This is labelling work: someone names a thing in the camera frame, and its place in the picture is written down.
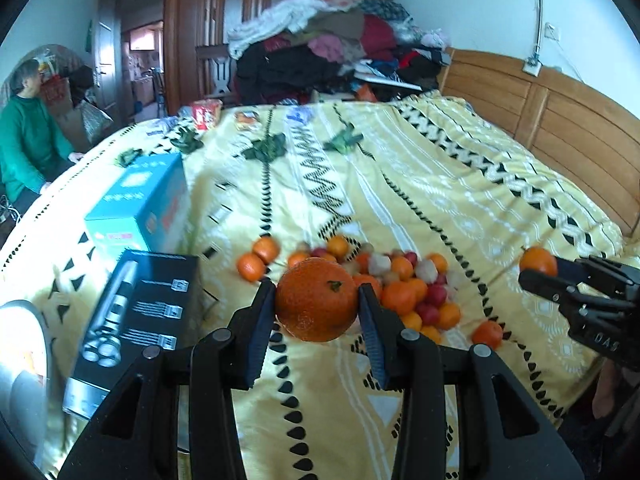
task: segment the yellow bedspread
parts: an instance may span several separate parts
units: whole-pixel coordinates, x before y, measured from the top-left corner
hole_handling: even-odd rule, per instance
[[[259,107],[270,132],[284,132],[288,153],[270,166],[238,156],[258,134],[241,134],[232,111],[185,157],[192,211],[184,251],[202,258],[206,317],[202,335],[250,304],[257,287],[236,273],[236,258],[268,231],[282,244],[274,281],[295,245],[334,232],[379,250],[438,252],[463,276],[460,325],[444,344],[468,348],[486,318],[505,324],[498,353],[552,421],[584,391],[596,355],[566,336],[555,305],[523,293],[516,262],[522,246],[544,244],[568,259],[620,256],[617,226],[571,182],[538,162],[461,100],[431,97],[396,104],[312,105],[308,127],[286,120],[287,107]],[[364,134],[347,156],[321,149],[353,123]],[[126,128],[94,148],[41,197],[0,251],[0,303],[26,299],[42,310],[63,377],[108,272],[82,219],[122,173],[123,150],[162,152],[167,139],[148,126]],[[370,374],[357,327],[327,344],[276,331],[262,377],[234,394],[249,479],[387,479],[398,440],[401,396],[382,392]],[[449,475],[457,471],[455,398],[447,391]],[[52,418],[47,469],[55,474],[82,424]]]

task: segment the electrical outlet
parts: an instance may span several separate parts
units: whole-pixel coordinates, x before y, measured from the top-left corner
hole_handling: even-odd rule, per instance
[[[542,63],[537,62],[535,65],[530,65],[526,61],[524,62],[524,66],[522,67],[522,71],[527,74],[531,74],[533,77],[538,77],[540,74],[540,69],[542,69]]]
[[[545,38],[560,42],[560,29],[555,25],[546,22],[545,23]]]

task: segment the chair back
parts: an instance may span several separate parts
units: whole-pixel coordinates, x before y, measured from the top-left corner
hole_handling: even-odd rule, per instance
[[[229,55],[228,44],[197,46],[196,57],[209,75],[204,81],[202,98],[220,99],[227,106],[237,104],[236,60]]]
[[[153,69],[151,75],[154,78],[154,90],[156,91],[156,100],[158,100],[158,97],[164,96],[164,74],[159,69]]]

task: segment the fruit pile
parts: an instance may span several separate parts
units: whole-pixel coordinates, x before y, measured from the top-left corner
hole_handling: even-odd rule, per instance
[[[462,313],[454,298],[462,275],[449,270],[444,256],[431,253],[420,259],[415,252],[400,249],[378,253],[365,243],[346,261],[351,249],[344,236],[336,235],[325,247],[300,242],[289,255],[289,270],[276,290],[276,314],[294,336],[324,342],[342,335],[356,317],[357,288],[363,283],[372,286],[380,304],[398,314],[407,328],[438,344],[440,331],[460,322]],[[254,242],[251,252],[238,258],[236,268],[245,280],[255,282],[279,254],[277,241],[263,236]],[[520,270],[524,269],[558,274],[556,258],[540,247],[525,250],[520,260]],[[495,350],[502,343],[502,332],[500,324],[486,320],[473,332],[471,341]]]
[[[300,243],[289,256],[289,268],[311,257],[338,262],[353,277],[356,286],[369,283],[380,304],[393,310],[407,328],[440,343],[440,330],[460,322],[460,308],[453,303],[459,278],[448,272],[441,254],[428,254],[420,260],[413,251],[395,249],[377,253],[372,244],[362,244],[355,257],[345,262],[351,245],[341,235],[327,241],[326,247],[312,249]]]
[[[245,253],[236,261],[238,274],[248,282],[257,282],[267,271],[267,265],[280,254],[280,245],[271,236],[258,238],[250,253]]]

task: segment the green leaf decoration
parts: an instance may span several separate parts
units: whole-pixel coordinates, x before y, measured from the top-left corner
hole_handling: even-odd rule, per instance
[[[287,139],[284,134],[266,134],[263,139],[252,140],[252,146],[242,154],[246,160],[256,158],[260,162],[271,163],[287,153]]]
[[[189,155],[204,146],[204,143],[200,139],[196,139],[196,135],[198,134],[196,130],[180,126],[176,133],[178,133],[180,137],[178,139],[170,139],[169,142],[185,155]]]
[[[134,160],[136,160],[140,155],[142,155],[142,150],[134,150],[133,148],[129,148],[122,152],[116,158],[116,164],[121,168],[126,168],[129,166]]]
[[[363,134],[353,135],[355,127],[347,124],[333,139],[325,142],[322,146],[326,152],[338,152],[346,155],[353,150],[353,147],[364,139]]]

